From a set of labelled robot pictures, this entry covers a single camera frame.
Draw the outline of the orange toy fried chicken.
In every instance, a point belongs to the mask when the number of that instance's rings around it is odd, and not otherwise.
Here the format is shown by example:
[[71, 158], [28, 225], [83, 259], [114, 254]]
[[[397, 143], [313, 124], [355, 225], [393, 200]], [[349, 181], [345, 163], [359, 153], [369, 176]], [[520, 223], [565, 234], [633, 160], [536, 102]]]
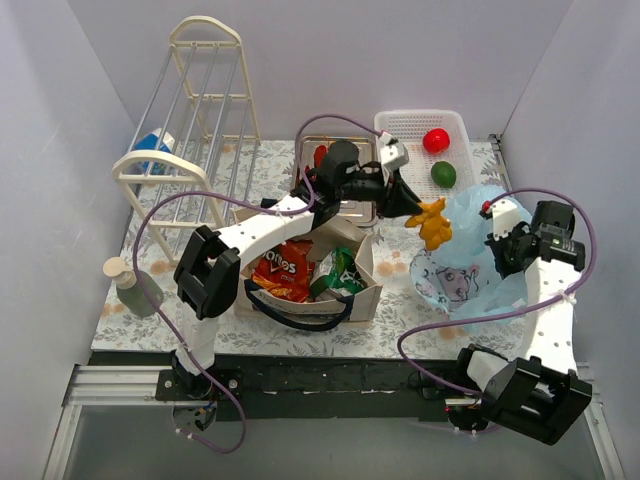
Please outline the orange toy fried chicken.
[[432, 203], [420, 203], [421, 212], [410, 216], [405, 228], [418, 228], [419, 237], [426, 251], [435, 251], [453, 237], [451, 222], [442, 213], [446, 207], [446, 198], [441, 197]]

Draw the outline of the green lime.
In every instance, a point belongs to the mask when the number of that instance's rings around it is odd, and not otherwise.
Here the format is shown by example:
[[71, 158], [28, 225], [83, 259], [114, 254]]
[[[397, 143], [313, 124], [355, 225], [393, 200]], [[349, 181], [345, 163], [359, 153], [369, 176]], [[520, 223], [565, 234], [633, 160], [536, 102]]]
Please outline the green lime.
[[456, 169], [446, 161], [434, 163], [431, 167], [430, 174], [433, 182], [441, 188], [450, 189], [457, 181]]

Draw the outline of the red tomato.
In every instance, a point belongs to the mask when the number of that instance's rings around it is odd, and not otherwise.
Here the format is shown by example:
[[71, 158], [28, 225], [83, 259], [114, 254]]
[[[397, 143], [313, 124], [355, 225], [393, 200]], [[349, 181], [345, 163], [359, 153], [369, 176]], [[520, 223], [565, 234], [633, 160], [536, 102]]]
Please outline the red tomato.
[[444, 153], [449, 149], [450, 144], [450, 136], [443, 128], [435, 128], [428, 131], [422, 139], [423, 148], [430, 155]]

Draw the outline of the green snack bag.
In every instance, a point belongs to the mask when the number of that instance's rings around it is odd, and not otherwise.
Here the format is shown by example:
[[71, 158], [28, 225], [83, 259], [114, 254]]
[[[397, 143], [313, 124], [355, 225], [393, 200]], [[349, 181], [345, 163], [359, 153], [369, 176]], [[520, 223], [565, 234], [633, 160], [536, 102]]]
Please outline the green snack bag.
[[360, 293], [367, 287], [356, 268], [355, 254], [347, 247], [333, 249], [314, 270], [310, 295], [314, 301]]

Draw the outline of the light blue plastic grocery bag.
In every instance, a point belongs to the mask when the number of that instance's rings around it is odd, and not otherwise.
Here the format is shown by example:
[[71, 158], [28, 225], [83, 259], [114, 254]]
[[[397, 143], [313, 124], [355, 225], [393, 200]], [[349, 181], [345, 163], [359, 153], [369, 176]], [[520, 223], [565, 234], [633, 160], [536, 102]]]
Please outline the light blue plastic grocery bag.
[[503, 192], [500, 186], [476, 185], [449, 198], [443, 216], [451, 222], [452, 239], [433, 252], [420, 250], [411, 261], [418, 294], [451, 321], [512, 312], [527, 304], [524, 274], [503, 279], [485, 244], [493, 227], [480, 209]]

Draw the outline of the beige canvas tote bag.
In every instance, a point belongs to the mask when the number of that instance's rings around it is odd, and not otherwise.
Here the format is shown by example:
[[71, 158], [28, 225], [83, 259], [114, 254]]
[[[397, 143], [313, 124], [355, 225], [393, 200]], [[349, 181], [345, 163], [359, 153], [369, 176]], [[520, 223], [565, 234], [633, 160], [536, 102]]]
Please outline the beige canvas tote bag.
[[356, 268], [367, 287], [360, 293], [340, 298], [314, 301], [310, 295], [304, 303], [276, 298], [251, 280], [251, 274], [263, 253], [240, 273], [235, 313], [252, 311], [257, 316], [268, 317], [290, 328], [314, 332], [331, 330], [344, 322], [362, 323], [373, 320], [382, 285], [373, 279], [373, 251], [369, 234], [349, 221], [335, 217], [318, 229], [290, 240], [313, 242], [307, 260], [314, 262], [315, 268], [333, 249], [351, 249], [355, 254]]

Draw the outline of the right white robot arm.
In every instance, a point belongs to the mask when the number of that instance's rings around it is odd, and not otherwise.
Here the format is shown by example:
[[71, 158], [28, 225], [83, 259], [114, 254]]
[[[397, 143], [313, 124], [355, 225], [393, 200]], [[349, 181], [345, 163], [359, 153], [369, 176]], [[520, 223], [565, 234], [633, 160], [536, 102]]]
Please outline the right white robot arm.
[[508, 199], [485, 203], [493, 223], [486, 245], [502, 278], [524, 276], [533, 311], [524, 317], [518, 356], [509, 360], [474, 344], [461, 350], [452, 373], [464, 397], [481, 393], [483, 420], [554, 445], [589, 405], [590, 384], [579, 379], [573, 351], [575, 296], [585, 268], [585, 246], [574, 240], [572, 206], [538, 202], [531, 221]]

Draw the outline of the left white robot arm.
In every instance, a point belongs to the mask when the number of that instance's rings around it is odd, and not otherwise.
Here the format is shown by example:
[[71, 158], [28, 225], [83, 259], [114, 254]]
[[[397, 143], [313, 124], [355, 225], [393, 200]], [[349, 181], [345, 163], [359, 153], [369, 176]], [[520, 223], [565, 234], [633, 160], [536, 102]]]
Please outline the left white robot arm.
[[379, 161], [368, 166], [359, 164], [353, 143], [340, 140], [329, 148], [319, 172], [274, 206], [260, 207], [256, 215], [231, 226], [211, 230], [202, 225], [192, 233], [174, 273], [178, 297], [192, 311], [186, 324], [176, 330], [178, 387], [188, 398], [200, 400], [212, 390], [213, 377], [206, 369], [215, 361], [217, 319], [239, 292], [262, 314], [295, 330], [323, 332], [353, 317], [358, 302], [348, 296], [339, 299], [338, 312], [308, 313], [304, 322], [297, 321], [265, 303], [259, 295], [262, 287], [242, 280], [240, 273], [251, 261], [291, 239], [313, 237], [318, 245], [359, 243], [363, 231], [338, 215], [342, 200], [373, 201], [392, 218], [419, 214], [420, 199], [400, 174], [408, 162], [406, 147], [393, 137], [387, 137]]

